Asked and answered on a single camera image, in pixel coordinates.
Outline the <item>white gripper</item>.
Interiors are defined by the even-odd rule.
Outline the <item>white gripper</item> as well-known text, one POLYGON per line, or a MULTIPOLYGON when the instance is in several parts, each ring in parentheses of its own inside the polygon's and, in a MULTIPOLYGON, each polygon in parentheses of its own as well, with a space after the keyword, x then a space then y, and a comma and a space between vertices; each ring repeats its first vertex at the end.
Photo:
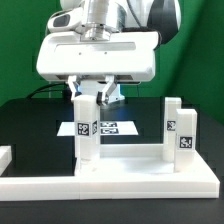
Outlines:
POLYGON ((153 79, 156 47, 156 32, 113 33, 109 41, 81 41, 75 32, 52 33, 41 45, 36 68, 48 81, 68 79, 71 101, 79 90, 80 79, 105 80, 96 99, 103 106, 117 87, 116 78, 121 83, 153 79))

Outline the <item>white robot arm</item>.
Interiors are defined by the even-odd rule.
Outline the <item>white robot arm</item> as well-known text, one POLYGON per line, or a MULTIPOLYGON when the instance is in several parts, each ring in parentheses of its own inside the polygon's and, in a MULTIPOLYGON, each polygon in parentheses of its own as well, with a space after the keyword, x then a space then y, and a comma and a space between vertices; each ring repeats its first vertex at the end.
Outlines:
POLYGON ((155 51, 178 33, 178 0, 60 0, 46 25, 36 69, 97 103, 122 100, 122 84, 155 76, 155 51))

